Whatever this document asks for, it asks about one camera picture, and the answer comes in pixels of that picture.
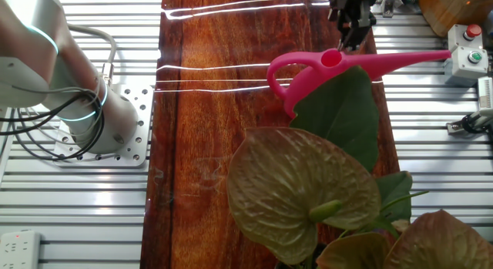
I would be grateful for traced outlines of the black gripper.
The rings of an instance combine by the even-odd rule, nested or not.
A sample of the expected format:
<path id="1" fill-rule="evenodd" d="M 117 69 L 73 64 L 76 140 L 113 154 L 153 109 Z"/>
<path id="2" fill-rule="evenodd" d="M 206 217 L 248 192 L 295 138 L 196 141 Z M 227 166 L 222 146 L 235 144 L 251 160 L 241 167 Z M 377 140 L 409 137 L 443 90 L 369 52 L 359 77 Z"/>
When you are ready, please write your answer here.
<path id="1" fill-rule="evenodd" d="M 330 7 L 336 13 L 337 27 L 341 29 L 338 51 L 359 49 L 366 39 L 370 26 L 377 20 L 371 12 L 371 6 L 377 0 L 330 0 Z"/>

